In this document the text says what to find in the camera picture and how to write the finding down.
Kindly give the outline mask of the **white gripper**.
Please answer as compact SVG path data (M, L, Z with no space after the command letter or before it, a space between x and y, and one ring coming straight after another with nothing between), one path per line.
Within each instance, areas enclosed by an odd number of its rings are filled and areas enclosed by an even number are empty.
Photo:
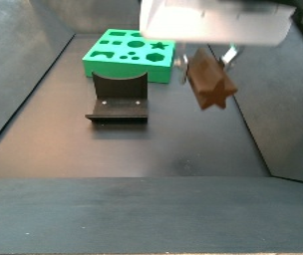
M278 45L294 8L264 0L143 0L140 32L146 38L189 43ZM219 58L229 70L242 53L230 45ZM181 83L187 77L186 44L179 44Z

